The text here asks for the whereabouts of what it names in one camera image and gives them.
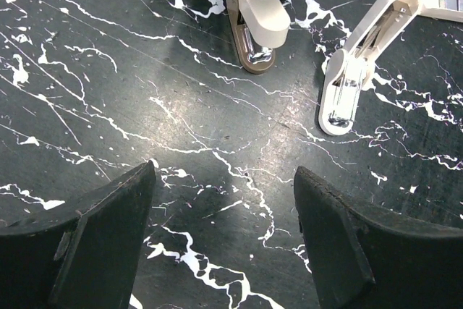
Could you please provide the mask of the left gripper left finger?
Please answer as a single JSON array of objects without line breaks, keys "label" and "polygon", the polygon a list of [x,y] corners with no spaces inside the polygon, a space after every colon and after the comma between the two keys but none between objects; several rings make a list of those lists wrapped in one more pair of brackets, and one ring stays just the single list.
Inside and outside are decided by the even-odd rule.
[{"label": "left gripper left finger", "polygon": [[152,161],[1,228],[2,308],[128,308],[156,188]]}]

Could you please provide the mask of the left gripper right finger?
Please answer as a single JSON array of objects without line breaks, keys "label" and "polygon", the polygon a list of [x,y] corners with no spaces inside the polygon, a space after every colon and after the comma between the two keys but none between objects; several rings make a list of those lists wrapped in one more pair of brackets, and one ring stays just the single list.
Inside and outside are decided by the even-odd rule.
[{"label": "left gripper right finger", "polygon": [[300,231],[322,308],[460,308],[462,231],[344,194],[300,166]]}]

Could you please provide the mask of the beige grey stapler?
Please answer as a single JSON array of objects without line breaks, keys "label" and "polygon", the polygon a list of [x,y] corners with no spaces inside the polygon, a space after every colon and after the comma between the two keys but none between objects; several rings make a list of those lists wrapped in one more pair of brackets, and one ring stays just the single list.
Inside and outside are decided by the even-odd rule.
[{"label": "beige grey stapler", "polygon": [[290,17],[280,0],[226,0],[239,62],[259,75],[275,61],[275,49],[284,45]]}]

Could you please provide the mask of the silver staple strip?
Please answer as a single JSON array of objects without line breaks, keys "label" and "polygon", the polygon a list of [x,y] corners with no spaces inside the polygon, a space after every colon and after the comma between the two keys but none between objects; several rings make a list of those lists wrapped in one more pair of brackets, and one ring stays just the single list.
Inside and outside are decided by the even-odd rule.
[{"label": "silver staple strip", "polygon": [[462,0],[438,0],[438,5],[441,9],[462,11]]}]

